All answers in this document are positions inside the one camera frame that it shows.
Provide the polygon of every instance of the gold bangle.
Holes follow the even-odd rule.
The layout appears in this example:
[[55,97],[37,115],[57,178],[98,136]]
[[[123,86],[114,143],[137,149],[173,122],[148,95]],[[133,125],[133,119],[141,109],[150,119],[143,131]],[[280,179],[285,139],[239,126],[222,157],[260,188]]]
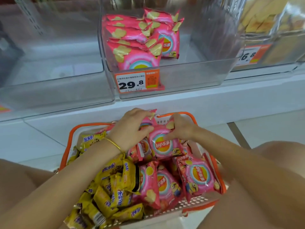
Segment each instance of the gold bangle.
[[109,142],[111,142],[114,146],[116,146],[120,151],[121,151],[121,153],[125,153],[123,150],[121,150],[121,148],[115,143],[115,142],[113,142],[112,140],[110,140],[110,139],[108,139],[108,138],[106,138],[106,137],[104,137],[104,138],[102,138],[102,139],[105,139],[105,140],[107,140],[107,141],[109,141]]

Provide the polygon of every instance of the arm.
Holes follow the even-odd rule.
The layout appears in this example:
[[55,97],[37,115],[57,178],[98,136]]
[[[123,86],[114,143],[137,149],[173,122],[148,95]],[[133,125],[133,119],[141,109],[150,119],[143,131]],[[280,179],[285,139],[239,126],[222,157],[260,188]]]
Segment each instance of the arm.
[[[127,112],[107,137],[122,150],[128,150],[153,130],[153,127],[146,127],[139,131],[146,116],[151,113],[140,109]],[[0,217],[1,228],[58,229],[90,181],[119,153],[120,150],[107,140],[95,143],[72,164],[4,213]]]
[[175,130],[165,139],[189,139],[199,143],[248,191],[274,225],[289,229],[304,225],[303,177],[189,123],[178,114],[174,122]]

